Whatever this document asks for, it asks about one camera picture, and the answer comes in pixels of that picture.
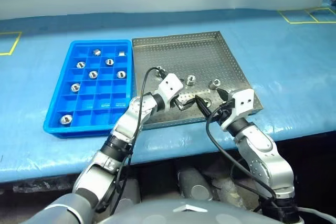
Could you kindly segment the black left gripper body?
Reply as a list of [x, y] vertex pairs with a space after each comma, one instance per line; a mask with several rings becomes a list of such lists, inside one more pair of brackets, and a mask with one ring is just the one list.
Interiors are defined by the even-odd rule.
[[180, 111], [184, 110], [184, 104], [179, 100], [179, 95], [174, 96], [170, 101], [170, 108], [177, 107]]

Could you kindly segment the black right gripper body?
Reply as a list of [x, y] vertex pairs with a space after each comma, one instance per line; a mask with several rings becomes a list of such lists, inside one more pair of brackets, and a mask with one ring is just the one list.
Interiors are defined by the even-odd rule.
[[211, 123], [216, 122], [218, 125], [222, 125], [229, 118], [234, 107], [235, 99], [223, 102], [211, 113]]

